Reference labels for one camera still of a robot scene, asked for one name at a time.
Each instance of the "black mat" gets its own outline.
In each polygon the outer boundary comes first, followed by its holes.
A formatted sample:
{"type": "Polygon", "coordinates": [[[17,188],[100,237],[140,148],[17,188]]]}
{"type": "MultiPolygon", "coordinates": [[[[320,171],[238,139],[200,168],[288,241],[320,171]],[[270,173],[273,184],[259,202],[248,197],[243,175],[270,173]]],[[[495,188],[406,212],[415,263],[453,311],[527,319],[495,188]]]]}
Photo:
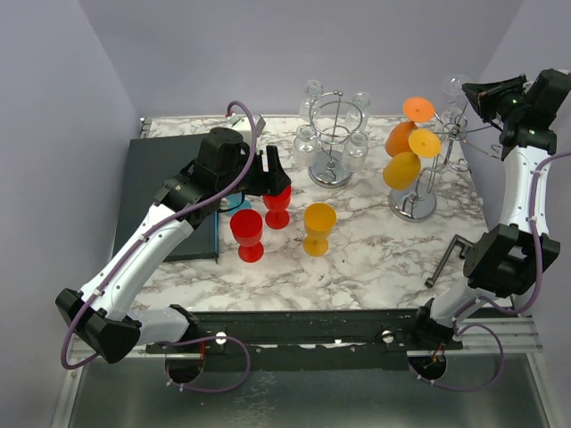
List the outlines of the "black mat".
{"type": "MultiPolygon", "coordinates": [[[[131,140],[121,189],[113,255],[137,230],[162,182],[198,155],[205,134],[131,140]]],[[[218,257],[218,214],[209,216],[165,261],[218,257]]]]}

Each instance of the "gray floor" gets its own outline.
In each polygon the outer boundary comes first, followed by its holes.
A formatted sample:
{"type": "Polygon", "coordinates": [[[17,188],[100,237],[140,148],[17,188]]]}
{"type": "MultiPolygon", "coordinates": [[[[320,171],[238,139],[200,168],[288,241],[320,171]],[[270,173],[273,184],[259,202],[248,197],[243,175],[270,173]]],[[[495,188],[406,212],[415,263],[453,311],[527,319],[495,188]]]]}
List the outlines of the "gray floor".
{"type": "MultiPolygon", "coordinates": [[[[491,356],[449,358],[443,381],[479,384],[493,374],[491,356]]],[[[548,427],[525,355],[510,356],[500,383],[487,391],[441,391],[410,372],[349,370],[253,372],[236,391],[180,393],[166,387],[161,358],[95,361],[84,370],[70,427],[548,427]]],[[[205,374],[202,386],[240,374],[205,374]]]]}

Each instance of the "table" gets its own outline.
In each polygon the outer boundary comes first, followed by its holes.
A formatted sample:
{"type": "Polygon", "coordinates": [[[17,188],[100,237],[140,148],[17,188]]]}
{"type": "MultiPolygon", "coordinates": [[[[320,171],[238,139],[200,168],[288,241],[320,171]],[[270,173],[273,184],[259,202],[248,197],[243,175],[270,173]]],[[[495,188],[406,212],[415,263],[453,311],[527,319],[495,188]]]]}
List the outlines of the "table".
{"type": "MultiPolygon", "coordinates": [[[[385,139],[403,117],[372,117],[369,155],[363,171],[346,187],[330,190],[315,185],[307,170],[293,163],[295,130],[305,122],[297,117],[267,117],[260,148],[277,145],[294,194],[290,225],[264,229],[266,253],[257,263],[243,263],[229,228],[229,216],[220,215],[219,262],[193,260],[163,263],[134,304],[136,309],[162,309],[177,303],[189,310],[317,310],[411,309],[464,280],[461,260],[451,257],[433,289],[431,276],[455,234],[470,241],[487,230],[481,204],[468,173],[447,169],[435,182],[438,205],[426,222],[408,223],[388,207],[390,191],[382,170],[390,160],[385,139]],[[314,202],[326,202],[337,213],[335,231],[324,257],[312,258],[302,249],[302,215],[314,202]]],[[[225,120],[218,117],[154,119],[149,137],[208,132],[225,120]]],[[[455,147],[451,159],[461,157],[455,147]]],[[[261,198],[252,207],[267,211],[261,198]]]]}

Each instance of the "round metal base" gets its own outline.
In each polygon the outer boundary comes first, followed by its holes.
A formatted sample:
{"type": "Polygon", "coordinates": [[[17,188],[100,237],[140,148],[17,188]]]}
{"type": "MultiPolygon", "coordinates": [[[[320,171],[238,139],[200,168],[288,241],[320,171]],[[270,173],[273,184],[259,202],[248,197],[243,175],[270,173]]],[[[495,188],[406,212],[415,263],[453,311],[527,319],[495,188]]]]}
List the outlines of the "round metal base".
{"type": "Polygon", "coordinates": [[[332,162],[324,152],[319,152],[315,163],[308,169],[310,177],[316,185],[327,189],[343,187],[351,181],[353,173],[341,168],[343,154],[337,150],[331,152],[335,160],[332,162]]]}
{"type": "Polygon", "coordinates": [[[411,222],[424,221],[436,210],[436,197],[428,193],[426,185],[418,185],[418,198],[414,198],[415,183],[406,190],[392,190],[389,206],[398,218],[411,222]]]}

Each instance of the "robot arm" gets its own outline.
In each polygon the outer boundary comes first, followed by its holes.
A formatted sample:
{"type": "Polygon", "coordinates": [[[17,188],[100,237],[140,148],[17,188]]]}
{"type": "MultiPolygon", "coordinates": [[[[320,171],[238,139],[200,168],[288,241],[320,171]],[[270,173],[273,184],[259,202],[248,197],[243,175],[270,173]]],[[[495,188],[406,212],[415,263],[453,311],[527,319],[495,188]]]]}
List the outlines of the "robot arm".
{"type": "MultiPolygon", "coordinates": [[[[231,193],[279,195],[291,184],[282,169],[277,147],[269,145],[266,152],[268,170],[263,170],[262,151],[254,154],[251,167],[231,193]]],[[[86,301],[91,300],[75,333],[107,362],[120,361],[136,345],[176,342],[193,328],[193,317],[177,305],[163,310],[129,309],[156,268],[205,218],[219,209],[220,201],[176,220],[165,220],[233,183],[244,170],[249,154],[250,147],[239,133],[228,128],[212,129],[202,141],[196,161],[165,181],[141,225],[111,262],[78,292],[65,289],[59,294],[55,303],[68,325],[86,301]],[[165,224],[157,228],[155,225],[161,222],[165,224]],[[132,252],[121,265],[128,251],[132,252]],[[100,291],[103,279],[116,269],[100,291]]]]}
{"type": "Polygon", "coordinates": [[[465,84],[462,88],[482,120],[501,130],[501,159],[506,172],[504,205],[500,224],[484,234],[466,255],[464,276],[468,282],[452,287],[418,310],[414,334],[419,342],[431,346],[448,343],[455,323],[485,303],[522,296],[531,289],[536,278],[534,233],[540,237],[543,271],[559,255],[559,243],[549,238],[545,219],[550,165],[545,163],[538,177],[535,170],[555,154],[557,137],[549,125],[571,90],[571,78],[559,71],[544,70],[531,86],[522,75],[485,85],[465,84]],[[495,119],[503,122],[503,128],[493,122],[495,119]],[[536,232],[532,231],[530,218],[536,232]]]}

